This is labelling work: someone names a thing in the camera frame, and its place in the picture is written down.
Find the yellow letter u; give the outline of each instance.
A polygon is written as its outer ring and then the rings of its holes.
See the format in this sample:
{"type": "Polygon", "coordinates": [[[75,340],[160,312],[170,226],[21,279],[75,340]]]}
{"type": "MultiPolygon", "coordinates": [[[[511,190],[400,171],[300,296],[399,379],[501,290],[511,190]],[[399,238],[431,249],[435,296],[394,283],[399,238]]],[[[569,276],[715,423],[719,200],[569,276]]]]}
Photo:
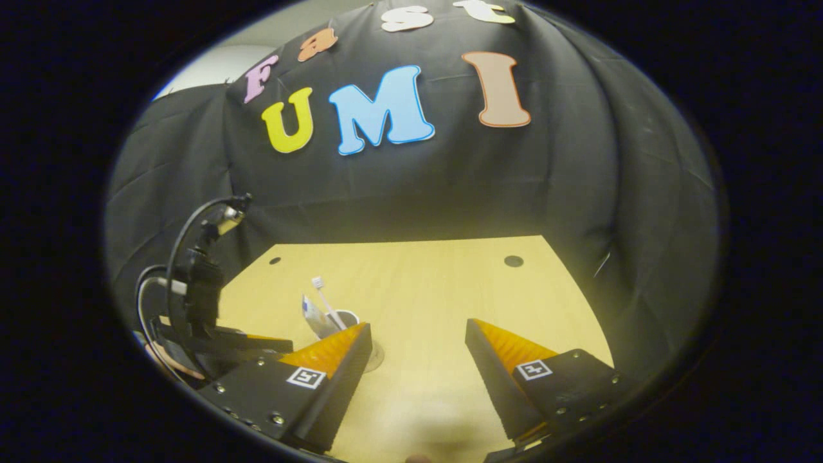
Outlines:
{"type": "Polygon", "coordinates": [[[289,96],[289,103],[295,106],[295,113],[297,113],[297,132],[294,135],[286,135],[286,128],[283,127],[284,105],[282,102],[269,106],[261,115],[266,121],[268,140],[279,152],[297,151],[306,146],[311,139],[314,133],[314,121],[311,119],[309,95],[311,95],[311,88],[306,87],[289,96]]]}

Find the foam letter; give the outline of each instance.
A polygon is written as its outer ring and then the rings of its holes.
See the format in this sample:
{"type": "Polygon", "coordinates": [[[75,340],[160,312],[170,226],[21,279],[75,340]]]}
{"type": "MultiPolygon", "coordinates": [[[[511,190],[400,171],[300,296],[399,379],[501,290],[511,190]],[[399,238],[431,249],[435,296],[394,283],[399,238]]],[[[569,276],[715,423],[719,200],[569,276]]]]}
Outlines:
{"type": "Polygon", "coordinates": [[[314,121],[311,119],[311,108],[309,108],[309,95],[311,88],[301,88],[289,96],[289,103],[295,106],[297,113],[297,132],[294,135],[286,135],[283,127],[283,103],[278,101],[269,106],[261,117],[266,121],[268,130],[268,141],[272,147],[279,152],[293,152],[306,146],[314,132],[314,121]]]}
{"type": "Polygon", "coordinates": [[[498,22],[500,24],[511,24],[514,22],[514,18],[511,16],[498,15],[495,13],[495,10],[502,12],[503,7],[490,5],[483,2],[483,0],[463,0],[462,2],[454,2],[452,5],[466,8],[466,13],[468,13],[469,16],[474,19],[479,19],[480,21],[498,22]]]}
{"type": "Polygon", "coordinates": [[[263,93],[262,84],[268,80],[269,75],[272,73],[270,67],[274,66],[274,63],[276,63],[277,60],[277,55],[266,58],[266,61],[258,64],[252,68],[251,71],[246,73],[246,98],[243,100],[244,103],[250,102],[263,93]]]}
{"type": "Polygon", "coordinates": [[[418,66],[401,66],[383,75],[374,101],[355,85],[338,88],[328,96],[337,107],[341,143],[337,148],[343,156],[363,151],[365,143],[357,136],[355,124],[373,146],[380,145],[386,116],[392,119],[388,131],[391,143],[409,143],[432,138],[435,126],[426,122],[417,96],[418,66]]]}
{"type": "Polygon", "coordinates": [[[335,43],[337,43],[337,37],[334,36],[334,29],[327,27],[303,42],[300,46],[300,54],[297,55],[297,61],[308,61],[321,51],[332,48],[335,43]]]}
{"type": "Polygon", "coordinates": [[[426,27],[432,22],[435,22],[432,15],[425,14],[427,11],[429,10],[425,9],[425,7],[419,6],[388,10],[380,17],[380,19],[386,21],[381,27],[383,27],[383,30],[389,32],[426,27]]]}
{"type": "Polygon", "coordinates": [[[532,116],[520,105],[514,85],[512,67],[517,64],[507,54],[473,51],[463,54],[463,60],[474,66],[486,108],[480,113],[480,122],[489,127],[520,127],[532,116]]]}

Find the cable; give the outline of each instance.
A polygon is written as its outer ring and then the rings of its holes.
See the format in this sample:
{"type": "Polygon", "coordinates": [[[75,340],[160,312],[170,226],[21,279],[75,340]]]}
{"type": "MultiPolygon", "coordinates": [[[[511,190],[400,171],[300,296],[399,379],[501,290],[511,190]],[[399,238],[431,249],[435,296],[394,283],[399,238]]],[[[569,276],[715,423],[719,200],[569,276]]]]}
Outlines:
{"type": "MultiPolygon", "coordinates": [[[[177,260],[177,257],[178,257],[177,254],[180,252],[180,245],[183,243],[183,239],[186,237],[186,234],[188,233],[188,229],[191,228],[192,224],[198,219],[198,217],[200,217],[200,215],[202,215],[204,212],[206,212],[209,208],[212,208],[212,207],[216,206],[217,204],[222,204],[222,203],[228,204],[230,201],[235,200],[235,199],[236,199],[236,197],[234,197],[234,196],[229,196],[227,198],[213,199],[213,200],[205,203],[204,205],[200,206],[199,208],[197,208],[197,210],[194,211],[194,213],[192,213],[192,215],[188,218],[186,223],[183,225],[183,229],[180,230],[180,234],[177,236],[177,240],[174,242],[174,246],[171,248],[171,256],[169,257],[169,264],[166,266],[166,269],[165,269],[165,279],[166,279],[166,281],[173,281],[172,273],[174,272],[174,262],[177,260]]],[[[165,291],[165,307],[166,307],[166,310],[169,311],[169,320],[170,320],[170,322],[174,323],[172,321],[174,319],[174,317],[172,316],[172,313],[171,313],[171,293],[172,293],[171,285],[167,284],[166,285],[166,291],[165,291]]],[[[194,356],[194,353],[191,351],[191,349],[186,347],[185,342],[182,338],[183,338],[183,336],[181,336],[181,339],[180,339],[180,347],[183,348],[183,352],[186,353],[186,356],[188,357],[188,359],[191,360],[192,363],[194,363],[194,365],[200,369],[200,371],[202,372],[202,374],[206,377],[206,379],[208,381],[214,381],[213,378],[212,378],[212,375],[209,374],[208,370],[205,367],[203,367],[203,365],[200,363],[200,361],[197,359],[197,357],[194,356]]]]}
{"type": "MultiPolygon", "coordinates": [[[[149,269],[143,270],[143,273],[148,274],[149,271],[150,271],[149,269]]],[[[163,356],[160,355],[160,352],[157,351],[157,348],[154,345],[154,340],[151,338],[151,336],[149,336],[148,328],[146,327],[146,321],[143,318],[143,290],[146,289],[146,286],[148,286],[151,283],[167,283],[167,282],[168,282],[168,280],[166,280],[165,278],[162,278],[162,277],[151,277],[151,278],[146,278],[145,281],[142,281],[142,282],[139,283],[138,290],[137,290],[137,319],[140,320],[140,326],[143,329],[143,336],[146,336],[146,341],[148,341],[148,346],[151,349],[151,351],[155,354],[155,357],[157,357],[163,363],[163,365],[166,367],[166,369],[169,370],[169,372],[171,372],[171,374],[174,375],[174,377],[176,377],[177,379],[180,380],[180,382],[183,382],[184,384],[186,384],[186,386],[188,386],[188,383],[179,374],[177,374],[177,371],[174,370],[166,362],[165,358],[163,358],[163,356]]]]}
{"type": "MultiPolygon", "coordinates": [[[[161,264],[150,265],[150,266],[144,268],[143,271],[140,273],[140,276],[137,277],[137,284],[134,287],[134,297],[136,299],[135,304],[134,304],[135,307],[139,308],[139,306],[140,306],[140,285],[143,283],[143,279],[148,274],[150,274],[151,272],[156,272],[156,271],[164,271],[165,272],[165,265],[161,265],[161,264]]],[[[141,318],[139,309],[137,311],[137,318],[140,320],[140,324],[142,325],[143,320],[141,318]]],[[[157,330],[156,330],[154,324],[152,323],[150,325],[150,327],[151,327],[151,338],[152,339],[157,339],[157,330]]],[[[148,333],[145,333],[146,330],[143,330],[143,331],[144,331],[143,335],[146,336],[146,339],[149,339],[148,338],[148,333]]]]}

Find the black cable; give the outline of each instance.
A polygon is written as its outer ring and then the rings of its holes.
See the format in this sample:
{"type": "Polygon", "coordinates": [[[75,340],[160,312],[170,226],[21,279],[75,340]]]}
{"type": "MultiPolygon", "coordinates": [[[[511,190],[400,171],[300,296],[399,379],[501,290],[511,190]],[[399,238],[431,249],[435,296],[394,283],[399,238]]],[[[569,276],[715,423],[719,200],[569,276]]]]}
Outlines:
{"type": "MultiPolygon", "coordinates": [[[[229,204],[230,201],[234,201],[236,199],[238,199],[238,198],[235,197],[235,196],[229,196],[227,198],[220,198],[220,199],[213,199],[213,200],[205,203],[204,205],[200,206],[199,208],[197,208],[197,210],[195,210],[194,213],[192,213],[192,215],[188,218],[186,223],[183,225],[183,229],[180,230],[180,234],[179,234],[179,236],[177,236],[177,240],[174,242],[174,246],[171,248],[171,256],[169,257],[169,264],[166,266],[166,269],[165,269],[166,281],[168,282],[168,284],[166,285],[166,291],[165,291],[165,306],[166,306],[166,310],[169,311],[169,322],[172,324],[172,329],[174,329],[174,322],[173,322],[174,317],[172,316],[172,312],[171,312],[171,294],[172,294],[171,284],[172,284],[172,281],[174,281],[172,279],[173,278],[172,273],[174,272],[174,262],[177,260],[177,257],[178,257],[177,254],[180,252],[180,245],[183,243],[183,240],[186,237],[186,234],[188,233],[188,229],[191,228],[192,224],[194,224],[194,222],[198,219],[198,217],[200,217],[204,212],[206,212],[209,208],[212,208],[212,207],[216,206],[217,204],[229,204]]],[[[212,378],[212,375],[209,374],[208,370],[205,367],[203,367],[203,365],[200,363],[198,358],[194,355],[194,352],[192,352],[191,349],[186,347],[183,337],[184,336],[182,336],[182,335],[180,336],[180,338],[181,338],[180,339],[180,347],[183,348],[183,352],[185,352],[186,356],[189,358],[189,360],[191,360],[192,363],[200,369],[202,374],[206,377],[207,381],[214,381],[213,378],[212,378]]]]}
{"type": "MultiPolygon", "coordinates": [[[[165,269],[166,266],[163,264],[150,265],[143,269],[143,271],[140,273],[140,276],[137,277],[137,286],[134,287],[135,309],[138,309],[140,306],[140,286],[143,285],[143,280],[146,279],[151,272],[165,272],[165,269]]],[[[140,329],[143,331],[143,336],[146,337],[146,340],[149,343],[151,343],[152,340],[157,339],[157,328],[155,327],[155,324],[149,324],[149,327],[151,328],[151,336],[149,336],[149,334],[144,329],[143,319],[139,310],[137,312],[137,322],[140,324],[140,329]]]]}

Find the toothpaste tube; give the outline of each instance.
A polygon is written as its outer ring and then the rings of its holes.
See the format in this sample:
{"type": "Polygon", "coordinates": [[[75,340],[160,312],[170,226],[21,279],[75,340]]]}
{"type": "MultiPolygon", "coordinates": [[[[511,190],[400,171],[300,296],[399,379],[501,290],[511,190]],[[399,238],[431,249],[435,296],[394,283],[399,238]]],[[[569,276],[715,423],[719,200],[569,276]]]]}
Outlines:
{"type": "Polygon", "coordinates": [[[309,328],[311,328],[319,339],[326,338],[338,332],[334,322],[329,320],[305,294],[303,295],[303,317],[309,324],[309,328]]]}

